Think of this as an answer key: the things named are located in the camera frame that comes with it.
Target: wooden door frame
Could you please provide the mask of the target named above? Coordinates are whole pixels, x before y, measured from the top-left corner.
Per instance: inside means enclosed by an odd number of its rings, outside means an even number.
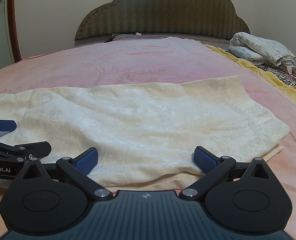
[[[21,54],[18,44],[16,17],[15,17],[15,0],[7,0],[7,25],[9,31],[10,47],[12,50],[14,63],[21,61]]]

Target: folded blanket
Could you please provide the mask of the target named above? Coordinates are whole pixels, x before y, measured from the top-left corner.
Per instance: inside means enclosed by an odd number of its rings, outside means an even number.
[[[18,125],[3,143],[51,144],[43,163],[96,147],[89,177],[112,191],[183,189],[203,175],[193,162],[196,146],[249,162],[271,158],[289,133],[238,76],[0,94],[0,119]]]
[[[229,51],[255,66],[272,65],[296,75],[296,56],[278,41],[256,37],[249,33],[236,33],[230,40]]]

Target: black circular pad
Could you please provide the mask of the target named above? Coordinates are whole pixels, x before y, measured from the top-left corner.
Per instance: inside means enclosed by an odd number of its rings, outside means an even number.
[[[242,190],[233,195],[232,202],[241,210],[255,212],[268,207],[269,198],[256,190]]]
[[[54,234],[84,215],[88,201],[80,189],[39,179],[15,180],[10,185],[0,202],[0,214],[9,229],[28,235]]]
[[[281,185],[269,179],[240,179],[208,192],[204,206],[219,224],[244,234],[268,234],[283,229],[292,205]]]
[[[35,212],[49,211],[58,206],[59,202],[59,195],[48,190],[39,190],[29,193],[23,199],[24,207]]]

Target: blue gripper pad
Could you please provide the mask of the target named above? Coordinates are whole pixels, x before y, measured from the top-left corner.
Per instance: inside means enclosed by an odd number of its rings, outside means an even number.
[[[211,152],[207,151],[205,148],[201,146],[196,147],[193,157],[196,165],[205,174],[212,171],[221,163],[219,157],[213,155]]]
[[[0,132],[13,132],[17,124],[13,120],[0,120]]]
[[[98,151],[91,147],[76,158],[72,159],[71,164],[84,175],[88,175],[98,163]]]

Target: yellow blanket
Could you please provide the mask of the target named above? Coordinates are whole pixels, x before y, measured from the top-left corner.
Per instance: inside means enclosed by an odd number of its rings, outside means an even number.
[[[243,58],[236,58],[234,55],[224,51],[221,48],[217,48],[211,45],[205,44],[206,47],[209,49],[212,49],[226,58],[236,62],[239,64],[241,67],[249,68],[252,71],[257,72],[260,74],[265,80],[267,80],[270,84],[272,84],[274,87],[278,88],[279,90],[285,92],[292,100],[296,102],[296,88],[291,86],[291,85],[286,85],[284,82],[282,82],[275,74],[268,72],[268,71],[263,71],[262,69],[257,68],[254,64],[251,62],[243,59]]]

